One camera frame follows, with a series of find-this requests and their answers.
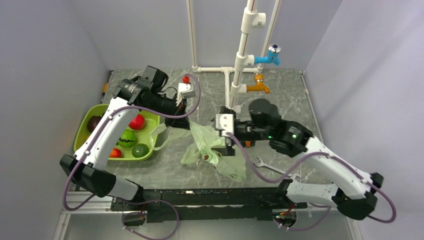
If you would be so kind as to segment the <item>light green plastic bag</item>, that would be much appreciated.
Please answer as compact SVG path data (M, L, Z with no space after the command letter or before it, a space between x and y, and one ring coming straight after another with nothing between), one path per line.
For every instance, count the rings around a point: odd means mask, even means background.
M246 160L239 148L234 148L234 156L224 156L219 153L216 148L225 146L223 137L218 136L215 129L210 125L200 125L194 121L189 122L191 130L167 127L160 124L154 128L150 134L150 143L152 150L159 151L162 148L180 142L181 139L192 137L194 143L190 144L184 150L180 163L182 165L198 164L200 160L204 160L211 164L221 175L232 179L235 182L244 182L247 178ZM160 146L155 146L153 137L168 130L169 135Z

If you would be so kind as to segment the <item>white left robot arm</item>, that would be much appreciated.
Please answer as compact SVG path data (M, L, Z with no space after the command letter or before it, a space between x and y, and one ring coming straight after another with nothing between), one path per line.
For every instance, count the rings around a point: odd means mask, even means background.
M59 161L67 175L62 194L66 209L70 183L74 183L97 197L122 199L131 210L144 203L144 189L139 184L116 176L105 170L110 153L129 123L140 113L150 112L167 120L176 120L174 127L187 128L189 115L199 106L201 86L196 76L187 73L189 83L178 85L176 97L161 94L162 84L168 75L152 66L147 66L141 76L124 79L117 85L103 117L89 138L72 155L64 154Z

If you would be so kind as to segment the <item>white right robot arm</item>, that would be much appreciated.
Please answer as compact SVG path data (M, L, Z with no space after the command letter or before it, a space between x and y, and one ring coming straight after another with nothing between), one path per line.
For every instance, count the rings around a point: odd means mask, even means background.
M268 141L277 153L311 165L330 180L329 184L302 183L293 174L285 173L283 179L276 180L275 200L280 207L312 203L336 208L354 220L371 215L378 201L376 192L384 180L381 174L364 172L341 159L311 130L283 119L277 106L264 98L251 102L248 111L247 121L237 119L236 112L224 106L215 115L214 127L226 139L221 152L224 156L233 156L233 146L242 142Z

